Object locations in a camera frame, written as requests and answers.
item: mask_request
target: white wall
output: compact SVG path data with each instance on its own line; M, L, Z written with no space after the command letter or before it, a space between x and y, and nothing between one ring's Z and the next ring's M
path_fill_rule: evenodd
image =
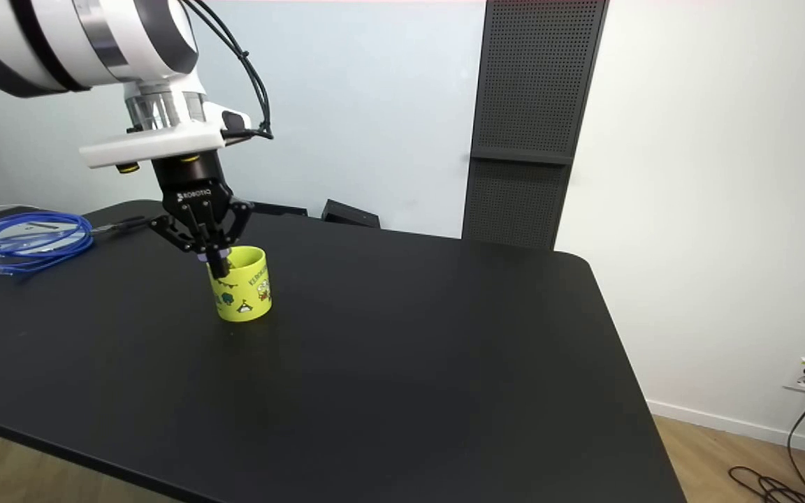
M653 405L783 443L805 405L781 390L805 356L805 4L612 0L573 176L560 250L595 267Z
M253 52L278 142L224 154L240 200L326 200L379 214L391 229L458 236L485 0L217 0ZM214 102L257 112L233 57L200 28ZM0 92L0 204L94 211L159 200L142 176L91 173L77 148L126 130L120 91L14 102Z

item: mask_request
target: floor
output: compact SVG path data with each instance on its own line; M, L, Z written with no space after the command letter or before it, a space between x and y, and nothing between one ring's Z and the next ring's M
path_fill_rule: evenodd
M735 465L755 466L791 486L785 451L729 434L658 419L664 446L692 503L755 503L749 492L728 478ZM166 503L154 492L42 457L0 440L0 503Z

